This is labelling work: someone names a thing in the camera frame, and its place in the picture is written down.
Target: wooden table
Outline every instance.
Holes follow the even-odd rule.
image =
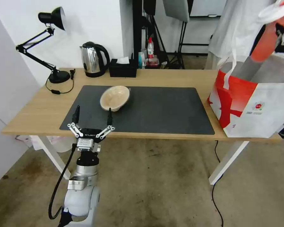
[[[151,86],[151,87],[195,87],[204,105],[208,118],[215,131],[214,135],[188,135],[188,134],[161,134],[161,133],[132,133],[112,132],[109,137],[114,138],[152,138],[152,139],[196,139],[196,140],[223,140],[234,141],[234,145],[221,163],[217,166],[209,180],[214,184],[219,177],[230,166],[234,159],[240,154],[249,141],[257,142],[279,142],[281,137],[278,134],[269,139],[261,138],[228,138],[207,103],[207,98],[216,79],[215,70],[137,70],[136,78],[111,78],[105,73],[98,78],[85,76],[83,69],[76,69],[74,76],[74,88],[70,93],[54,95],[43,86],[33,99],[17,114],[17,116],[3,129],[3,134],[9,135],[31,135],[39,141],[50,159],[60,172],[64,163],[51,145],[46,136],[71,137],[71,131],[60,130],[70,107],[84,85],[105,85],[105,86]],[[68,91],[72,86],[71,80],[62,84],[49,84],[48,87]],[[64,177],[69,179],[70,172],[66,171]]]

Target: concrete floor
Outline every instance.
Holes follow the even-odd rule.
[[[185,67],[201,69],[205,59],[185,56]],[[208,181],[218,165],[214,146],[214,141],[103,141],[95,226],[220,226]],[[220,158],[230,146],[219,142]],[[65,162],[69,154],[61,153]],[[47,209],[59,175],[42,150],[29,149],[0,180],[0,226],[57,226],[60,217],[49,220]],[[60,184],[54,212],[63,204],[66,183]],[[284,140],[250,143],[217,183],[215,201],[225,227],[283,227]]]

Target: logo on bag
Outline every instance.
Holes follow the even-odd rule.
[[[264,103],[263,102],[256,102],[254,107],[252,108],[253,110],[262,110],[264,107]]]

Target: black desk lamp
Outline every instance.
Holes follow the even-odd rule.
[[[49,81],[53,84],[59,84],[62,82],[67,81],[70,78],[70,74],[66,71],[59,71],[56,69],[55,65],[49,64],[45,61],[40,60],[39,58],[35,57],[34,55],[27,52],[30,48],[33,46],[39,44],[40,42],[46,40],[47,38],[54,35],[54,28],[51,27],[51,24],[56,25],[58,28],[65,30],[65,14],[62,7],[58,7],[53,10],[52,13],[39,13],[38,14],[39,21],[44,23],[47,26],[47,29],[45,29],[40,34],[36,35],[35,37],[29,39],[25,43],[22,43],[18,46],[16,46],[16,50],[20,53],[23,53],[24,55],[30,57],[31,59],[35,60],[36,62],[40,63],[41,65],[45,66],[46,68],[51,70],[51,74],[49,76]],[[40,35],[44,33],[49,33],[49,35],[37,42],[31,42],[35,38],[39,37]]]

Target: lamp base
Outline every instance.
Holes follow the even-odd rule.
[[[70,79],[70,74],[66,71],[52,72],[48,79],[53,84],[59,84]]]

